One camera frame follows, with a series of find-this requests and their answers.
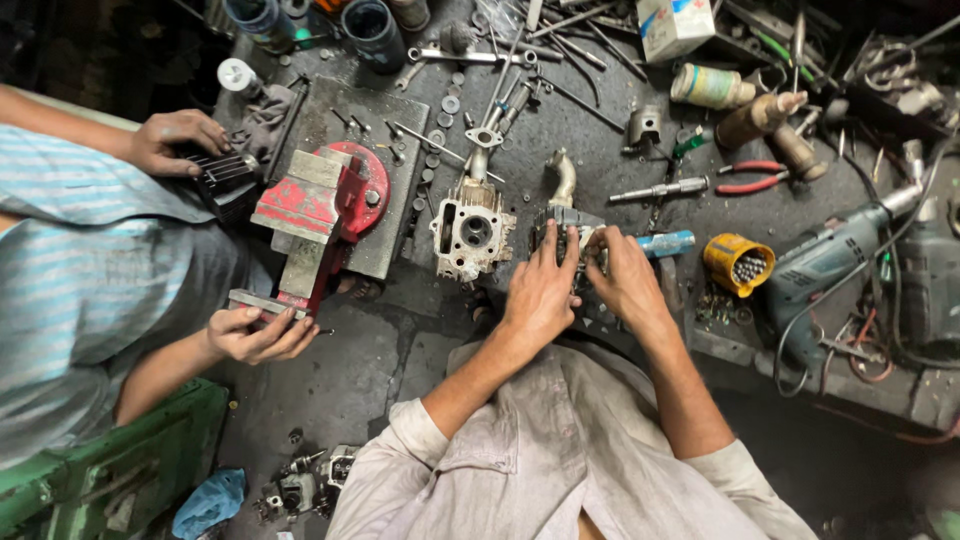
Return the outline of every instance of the hand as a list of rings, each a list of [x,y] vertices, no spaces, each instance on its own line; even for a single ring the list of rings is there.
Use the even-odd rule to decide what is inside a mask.
[[[227,132],[199,110],[154,114],[131,136],[123,160],[154,176],[199,176],[191,160],[176,159],[171,145],[192,141],[211,156],[230,150]]]
[[[530,357],[553,341],[573,323],[573,307],[580,297],[571,294],[573,276],[580,261],[580,236],[577,228],[566,229],[564,264],[557,266],[557,222],[546,222],[546,236],[529,262],[516,266],[510,279],[507,307],[501,327],[509,329],[524,345],[530,345]]]
[[[587,242],[589,248],[608,250],[608,275],[587,260],[587,278],[614,315],[623,319],[640,342],[663,337],[676,328],[663,300],[650,261],[633,236],[624,236],[616,226],[598,229]]]
[[[247,326],[260,316],[261,311],[259,307],[241,307],[214,313],[206,328],[210,348],[235,360],[256,365],[267,360],[297,357],[320,331],[320,327],[313,324],[312,317],[304,317],[286,330],[294,318],[293,309],[287,308],[267,328],[249,333]]]

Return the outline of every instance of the man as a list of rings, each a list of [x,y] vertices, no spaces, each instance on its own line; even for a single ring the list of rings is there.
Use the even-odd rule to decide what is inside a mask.
[[[651,378],[550,344],[580,304],[579,239],[570,227],[558,267],[547,230],[487,340],[455,350],[447,379],[394,405],[357,455],[327,538],[815,539],[727,426],[634,238],[597,232],[610,268],[590,260],[587,275]]]
[[[229,149],[198,110],[134,133],[0,86],[0,469],[127,425],[223,358],[297,356],[320,330],[285,331],[288,310],[248,333],[258,309],[221,309],[233,287],[273,284],[183,180],[148,176],[199,174],[175,158],[187,141]]]

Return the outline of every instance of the cloth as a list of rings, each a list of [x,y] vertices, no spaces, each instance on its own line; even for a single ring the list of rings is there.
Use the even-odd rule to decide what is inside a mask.
[[[263,105],[247,105],[247,115],[240,122],[240,131],[230,134],[230,142],[240,152],[258,161],[269,161],[280,138],[283,119],[296,93],[286,86],[270,85],[263,90]]]
[[[677,460],[626,359],[544,348],[446,440],[420,400],[353,463],[327,538],[815,540],[740,441]],[[479,344],[457,349],[447,373]]]
[[[272,281],[186,187],[0,125],[0,469],[112,427],[146,353]]]
[[[195,540],[205,530],[240,511],[247,477],[243,469],[221,469],[193,490],[174,516],[173,533]]]

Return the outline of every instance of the blue plastic bag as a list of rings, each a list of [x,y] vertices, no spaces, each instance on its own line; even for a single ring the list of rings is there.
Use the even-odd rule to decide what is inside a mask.
[[[174,516],[174,536],[196,540],[205,529],[240,511],[247,476],[243,469],[221,469],[204,480]]]

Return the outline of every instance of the yellow container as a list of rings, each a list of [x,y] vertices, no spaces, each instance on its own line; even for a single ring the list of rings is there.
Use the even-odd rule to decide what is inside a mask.
[[[741,282],[733,276],[733,265],[744,255],[763,257],[767,265],[762,272],[748,282]],[[722,233],[715,236],[704,248],[704,264],[715,282],[720,283],[740,298],[750,296],[754,287],[767,281],[774,271],[777,258],[774,251],[763,244],[757,244],[739,234]]]

